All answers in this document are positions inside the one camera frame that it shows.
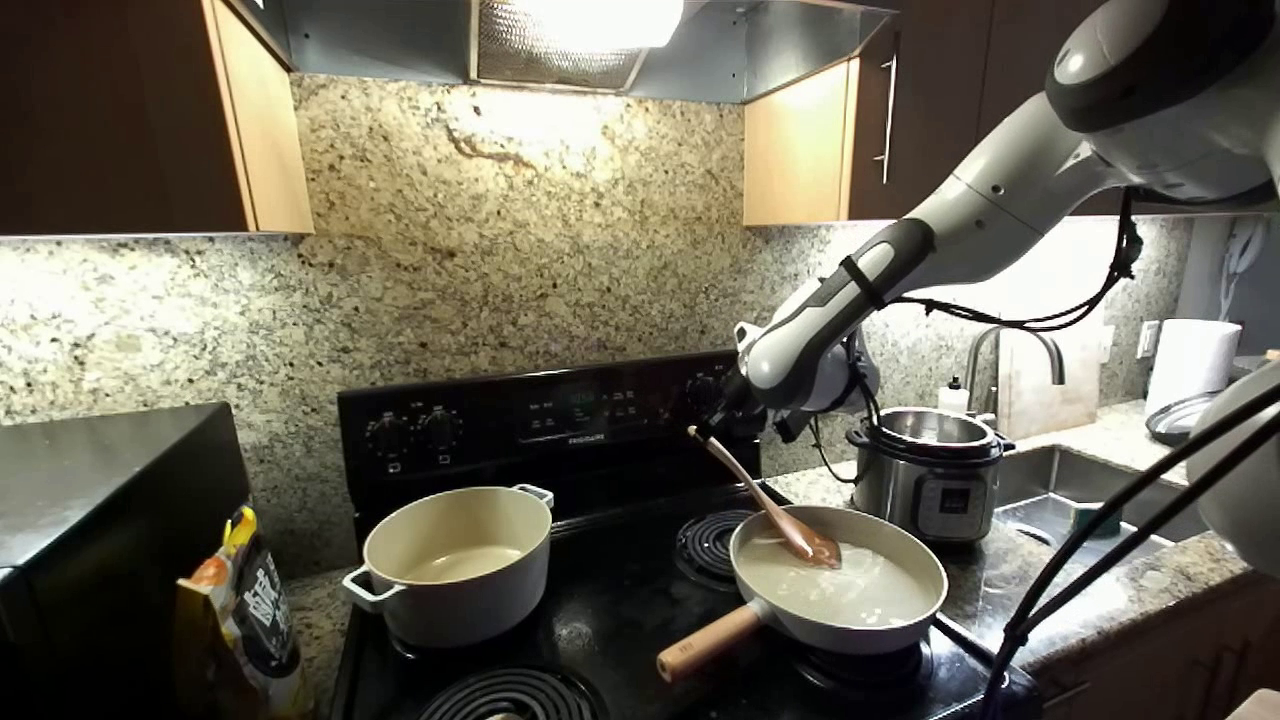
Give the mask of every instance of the granite backsplash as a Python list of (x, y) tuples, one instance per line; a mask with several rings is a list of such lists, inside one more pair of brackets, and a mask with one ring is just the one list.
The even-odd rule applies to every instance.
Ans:
[[(866, 232), (744, 232), (728, 106), (295, 76), (295, 108), (309, 239), (0, 243), (0, 426), (229, 399), (285, 575), (357, 555), (338, 389), (723, 348)], [(1109, 250), (1095, 220), (1061, 235)], [(1113, 348), (1171, 310), (1189, 232), (1148, 235), (1143, 281), (1101, 311)], [(970, 331), (877, 315), (882, 398), (929, 399)], [(1134, 398), (1134, 371), (1117, 353), (1102, 399)], [(811, 460), (770, 449), (768, 467)]]

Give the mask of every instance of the stainless steel pot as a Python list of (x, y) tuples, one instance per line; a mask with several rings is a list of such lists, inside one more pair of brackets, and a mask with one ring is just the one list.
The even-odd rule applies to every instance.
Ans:
[(932, 545), (977, 545), (993, 530), (996, 460), (1012, 449), (989, 426), (937, 408), (882, 408), (847, 431), (857, 510)]
[(702, 670), (761, 625), (835, 658), (882, 658), (924, 639), (932, 614), (947, 600), (947, 574), (929, 545), (851, 510), (792, 504), (789, 512), (838, 540), (838, 569), (795, 561), (768, 515), (747, 515), (728, 540), (747, 603), (664, 648), (654, 658), (664, 682)]
[(453, 488), (384, 515), (343, 590), (398, 644), (458, 648), (508, 633), (539, 603), (547, 555), (553, 494)]

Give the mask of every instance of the kitchen cabinet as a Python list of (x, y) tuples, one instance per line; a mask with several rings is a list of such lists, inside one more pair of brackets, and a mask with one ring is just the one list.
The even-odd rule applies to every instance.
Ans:
[(1280, 584), (1244, 575), (1233, 590), (1167, 608), (1093, 658), (1078, 691), (1045, 720), (1228, 717), (1250, 687), (1280, 685)]
[(744, 108), (744, 225), (902, 218), (1045, 85), (1095, 5), (894, 5), (861, 58)]
[(12, 0), (0, 232), (313, 232), (289, 68), (222, 0)]

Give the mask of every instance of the range hood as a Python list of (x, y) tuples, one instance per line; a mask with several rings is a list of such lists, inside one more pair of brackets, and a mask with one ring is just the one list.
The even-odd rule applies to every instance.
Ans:
[(893, 0), (683, 0), (683, 19), (664, 50), (547, 58), (510, 50), (495, 33), (499, 5), (289, 0), (289, 54), (301, 74), (332, 76), (741, 106), (857, 58), (894, 8)]

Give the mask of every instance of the robotic arm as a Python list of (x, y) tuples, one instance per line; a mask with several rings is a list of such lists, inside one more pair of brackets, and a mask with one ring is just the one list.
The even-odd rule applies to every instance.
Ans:
[(835, 408), (861, 367), (843, 335), (929, 271), (932, 251), (1016, 261), (1078, 202), (1148, 190), (1228, 202), (1280, 185), (1276, 0), (1113, 0), (1061, 50), (1026, 106), (902, 220), (741, 324), (741, 376), (781, 420)]

